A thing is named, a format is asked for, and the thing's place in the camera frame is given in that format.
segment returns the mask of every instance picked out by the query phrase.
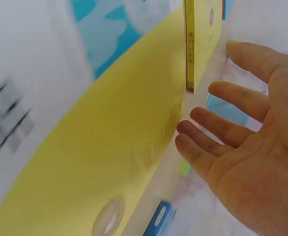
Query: palm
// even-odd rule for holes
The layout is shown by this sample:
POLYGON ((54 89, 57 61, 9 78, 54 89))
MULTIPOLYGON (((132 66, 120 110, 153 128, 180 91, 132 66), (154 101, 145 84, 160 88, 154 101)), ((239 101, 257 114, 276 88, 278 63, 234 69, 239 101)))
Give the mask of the palm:
POLYGON ((270 97, 227 82, 215 82, 209 91, 262 122, 261 130, 195 108, 191 118, 224 145, 189 121, 178 125, 176 145, 236 218, 257 233, 288 235, 288 57, 251 44, 228 50, 235 63, 269 83, 270 97), (273 57, 285 59, 286 67, 273 57))

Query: yellow booklet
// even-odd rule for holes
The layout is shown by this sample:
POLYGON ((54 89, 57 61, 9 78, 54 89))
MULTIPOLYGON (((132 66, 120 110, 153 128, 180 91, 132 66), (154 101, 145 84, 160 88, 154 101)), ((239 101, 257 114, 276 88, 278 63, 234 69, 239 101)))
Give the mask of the yellow booklet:
POLYGON ((51 132, 0 207, 0 236, 121 235, 182 115, 183 22, 179 9, 141 38, 51 132))
POLYGON ((221 0, 184 0, 187 91, 195 92, 221 36, 221 0))

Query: blue object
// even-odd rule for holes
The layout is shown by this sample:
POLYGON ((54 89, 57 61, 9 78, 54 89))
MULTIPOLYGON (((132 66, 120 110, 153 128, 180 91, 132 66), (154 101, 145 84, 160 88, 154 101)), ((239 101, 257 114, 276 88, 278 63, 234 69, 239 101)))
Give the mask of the blue object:
POLYGON ((168 0, 70 0, 91 73, 99 78, 170 14, 168 0))
POLYGON ((161 201, 143 236, 164 236, 175 213, 170 203, 161 201))
POLYGON ((229 120, 232 123, 245 126, 248 123, 249 116, 239 110, 229 102, 224 101, 213 95, 209 95, 207 109, 215 112, 219 116, 229 120))
POLYGON ((226 20, 231 13, 234 0, 223 0, 223 20, 226 20))

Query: yellow paper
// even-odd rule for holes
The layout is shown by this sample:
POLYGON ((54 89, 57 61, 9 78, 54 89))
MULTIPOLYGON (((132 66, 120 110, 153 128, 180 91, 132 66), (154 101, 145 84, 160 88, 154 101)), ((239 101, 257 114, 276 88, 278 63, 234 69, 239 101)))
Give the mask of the yellow paper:
POLYGON ((222 0, 184 0, 187 91, 195 92, 221 36, 222 0))
POLYGON ((52 131, 0 208, 0 236, 90 236, 116 197, 121 235, 182 114, 183 22, 180 9, 140 39, 52 131))

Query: light blue tab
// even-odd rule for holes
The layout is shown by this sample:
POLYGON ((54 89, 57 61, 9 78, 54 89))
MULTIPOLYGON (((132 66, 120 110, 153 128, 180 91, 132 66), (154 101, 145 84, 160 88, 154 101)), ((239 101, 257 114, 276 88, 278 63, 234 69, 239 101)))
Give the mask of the light blue tab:
POLYGON ((207 109, 215 112, 219 116, 229 120, 232 123, 245 126, 248 123, 249 116, 243 113, 229 102, 224 101, 213 95, 209 95, 207 109))

